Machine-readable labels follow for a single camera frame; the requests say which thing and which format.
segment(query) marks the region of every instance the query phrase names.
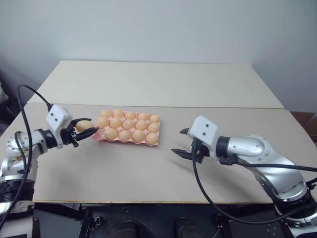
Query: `white table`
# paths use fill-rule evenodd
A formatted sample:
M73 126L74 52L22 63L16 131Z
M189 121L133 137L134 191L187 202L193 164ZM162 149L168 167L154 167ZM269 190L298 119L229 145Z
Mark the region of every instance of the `white table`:
M249 64L61 61L39 92L74 118L97 119L100 110L123 105L159 114L162 123L154 147L89 138L78 148L51 149L39 158L37 202L205 203L191 162L170 150L188 149L191 139L179 131L199 115L227 136L263 135L296 164L317 166L315 145ZM32 129L47 128L40 99L33 97L26 111ZM23 129L19 115L0 138L0 156L6 139ZM205 160L199 173L217 203L271 202L245 168Z
M250 64L62 60L38 91L52 103L283 108Z
M96 119L101 109L112 106L63 105L74 118ZM158 202L205 203L194 178L192 163L171 152L171 148L189 149L191 139L179 131L191 125L198 115L216 123L227 136L259 134L274 149L298 165L317 166L317 151L308 135L284 109L163 108L121 107L161 115L158 146L120 142L96 142L92 138L39 158L35 184L36 202ZM26 113L32 129L47 128L45 104L29 103ZM23 130L21 116L0 138L0 156L5 140ZM202 183L217 203L271 202L253 174L239 166L224 166L205 159L198 166ZM312 179L314 173L303 173Z

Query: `shoe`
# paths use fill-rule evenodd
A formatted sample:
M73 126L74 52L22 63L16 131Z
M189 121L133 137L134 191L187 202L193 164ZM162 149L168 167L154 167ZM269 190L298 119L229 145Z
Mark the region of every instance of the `shoe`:
M137 238L137 225L132 221L127 221L122 224L120 230L114 236L115 238Z
M176 238L204 238L197 226L185 217L180 217L175 222Z

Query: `white wall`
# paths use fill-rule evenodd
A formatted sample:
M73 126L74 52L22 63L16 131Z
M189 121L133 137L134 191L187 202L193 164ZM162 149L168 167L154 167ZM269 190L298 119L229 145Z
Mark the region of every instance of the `white wall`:
M250 62L287 109L316 111L316 11L315 0L1 0L0 73L39 87L61 59Z

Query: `black cable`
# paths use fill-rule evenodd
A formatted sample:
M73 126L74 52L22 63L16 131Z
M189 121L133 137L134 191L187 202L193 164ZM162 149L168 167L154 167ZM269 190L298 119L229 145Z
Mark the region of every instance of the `black cable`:
M317 182L317 177L312 179L312 180L307 181L306 184L312 184L312 183L315 183L315 182Z
M23 108L21 99L19 99L19 98L21 98L21 96L20 96L20 88L21 88L21 87L28 88L28 89L31 90L33 93L35 93L36 95L38 95L38 96L46 103L47 107L50 108L50 107L52 106L52 105L51 105L39 92L37 92L34 88L31 88L29 85L26 85L26 84L21 84L21 85L18 86L18 93L17 93L17 95L18 95L18 101L19 101L19 107L20 107L20 110L21 110L21 111L22 111L21 108Z
M8 215L11 213L12 209L14 208L16 202L18 201L19 199L19 196L21 194L21 191L22 191L22 188L23 188L23 185L27 179L27 176L29 174L29 171L30 171L30 167L31 167L31 162L32 162L32 145L33 145L33 142L32 142L32 134L31 134L31 129L30 129L30 125L29 125L29 122L26 118L26 114L25 114L25 111L24 111L24 108L23 108L23 105L22 105L22 100L21 100L21 94L20 94L20 89L22 87L25 87L25 88L28 88L29 90L31 90L32 92L34 92L35 94L37 94L47 105L48 109L50 110L50 108L52 107L52 104L50 104L41 94L39 94L35 89L31 88L30 86L28 85L25 85L25 84L21 84L18 86L17 88L17 98L18 98L18 103L19 103L19 108L21 110L21 114L22 114L22 117L23 117L23 121L24 121L24 124L25 124L25 128L26 128L26 132L27 132L27 135L28 135L28 139L29 139L29 157L28 157L28 163L27 163L27 166L26 166L26 169L25 169L25 173L23 174L23 178L22 178L22 181L21 181L21 184L16 192L16 195L14 197L14 199L12 200L9 208L7 209L7 211L2 215L2 218L1 218L1 222L0 222L0 231L8 217ZM21 153L22 157L25 159L25 154L19 144L19 141L17 140L18 138L15 136L15 142L18 146L18 149L19 149L19 152Z
M193 158L193 167L194 167L194 173L195 173L195 178L196 178L196 181L198 183L198 186L200 188L200 190L202 191L203 195L205 196L205 198L207 199L207 201L218 211L220 212L221 214L223 214L224 216L236 221L236 222L241 222L241 223L244 223L244 224L249 224L249 225L264 225L264 224L269 224L269 223L273 223L273 222L277 222L281 219L284 219L286 217L289 217L289 216L292 216L300 211L302 211L303 209L307 208L307 206L299 206L297 208L295 208L294 210L290 211L290 212L287 212L287 213L284 213L283 215L280 215L276 218L273 218L271 220L266 220L266 221L260 221L260 222L251 222L251 221L246 221L246 220L242 220L242 219L239 219L237 217L234 217L234 216L231 216L229 213L226 213L225 211L221 210L208 196L208 194L206 193L206 191L204 190L204 187L199 179L199 176L198 176L198 172L197 172L197 167L196 167L196 156L194 156Z
M241 165L243 167L248 168L283 168L283 169L291 169L291 170L304 170L304 171L311 171L311 172L317 172L317 168L314 167L307 167L307 166L298 166L298 165L282 165L282 164L244 164L240 163L238 160L236 160L233 164Z
M15 139L15 143L19 149L19 151L23 151L22 148L21 148L21 145L19 143L19 139L18 139L18 136L19 134L22 133L21 131L16 131L15 134L14 134L14 139ZM22 156L22 159L23 159L23 170L24 170L24 173L26 172L26 159L25 159L25 154L24 153L21 153L21 156Z

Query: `brown egg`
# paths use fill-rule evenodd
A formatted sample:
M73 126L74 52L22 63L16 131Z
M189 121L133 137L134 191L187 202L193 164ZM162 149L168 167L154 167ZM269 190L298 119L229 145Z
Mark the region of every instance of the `brown egg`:
M146 113L139 113L138 120L147 120L149 116Z
M113 117L114 118L122 118L124 117L124 112L121 109L115 109L113 110Z
M108 118L105 118L105 117L98 118L98 127L100 129L104 129L107 125L109 125Z
M95 127L95 125L90 120L80 120L76 124L76 129L78 132L83 132L84 130Z
M109 118L112 116L112 111L109 111L109 110L102 110L100 112L100 116L101 117L105 117L105 118Z
M135 115L135 112L126 112L124 117L126 119L134 119L136 115Z
M116 129L119 126L121 126L121 119L120 118L112 118L110 121L110 127Z
M136 143L140 143L141 141L143 141L144 137L145 137L145 135L144 135L143 131L141 131L141 130L135 130L133 132L132 138L133 138L134 142L136 142Z
M157 143L159 141L159 136L156 135L155 133L149 133L147 135L147 138L145 139L145 141L149 144L149 145L154 145L155 143Z
M108 140L114 140L118 137L118 131L116 129L107 127L105 129L105 138L107 138Z
M129 130L129 129L131 129L132 127L134 127L134 121L131 120L131 119L125 120L125 121L122 123L122 127L123 127L123 129L125 129L125 130Z
M158 115L151 115L149 118L150 122L159 122L159 116Z
M145 120L139 120L137 123L135 123L135 128L139 130L145 130L148 127Z
M132 133L129 130L122 130L119 133L119 139L122 142L127 142L131 138L131 136L132 136Z
M148 126L149 132L158 132L159 131L159 124L158 123L151 123Z

